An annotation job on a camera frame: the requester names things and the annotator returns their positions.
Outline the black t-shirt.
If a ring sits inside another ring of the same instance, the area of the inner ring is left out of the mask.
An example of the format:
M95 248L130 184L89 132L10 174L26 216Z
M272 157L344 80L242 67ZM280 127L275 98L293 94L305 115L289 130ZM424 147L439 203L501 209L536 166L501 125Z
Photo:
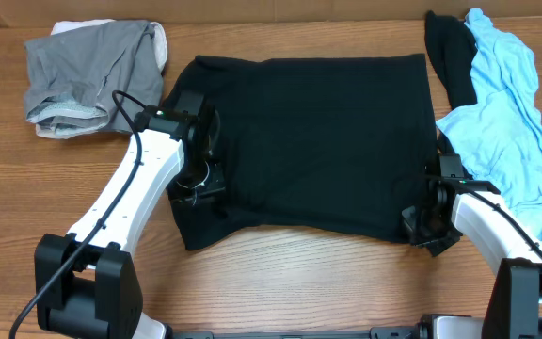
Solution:
M263 224L407 242L401 213L424 197L437 152L424 55L197 56L166 105L188 90L219 115L226 187L213 202L172 204L188 250Z

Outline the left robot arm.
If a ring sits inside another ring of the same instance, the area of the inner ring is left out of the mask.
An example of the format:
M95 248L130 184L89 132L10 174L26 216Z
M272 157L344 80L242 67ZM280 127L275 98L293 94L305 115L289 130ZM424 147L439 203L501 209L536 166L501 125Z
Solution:
M72 338L170 338L146 315L134 255L164 193L181 207L225 190L212 159L220 118L205 97L179 95L175 106L142 105L120 166L91 208L64 236L45 234L35 250L36 296L27 308L41 329Z

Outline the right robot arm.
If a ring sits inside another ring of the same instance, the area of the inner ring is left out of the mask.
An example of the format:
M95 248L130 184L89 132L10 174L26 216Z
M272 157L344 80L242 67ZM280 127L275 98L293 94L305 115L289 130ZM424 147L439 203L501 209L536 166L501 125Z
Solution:
M466 178L459 155L438 154L421 178L426 198L401 216L411 245L438 256L466 236L496 280L483 317L424 315L408 337L542 338L542 243L493 184Z

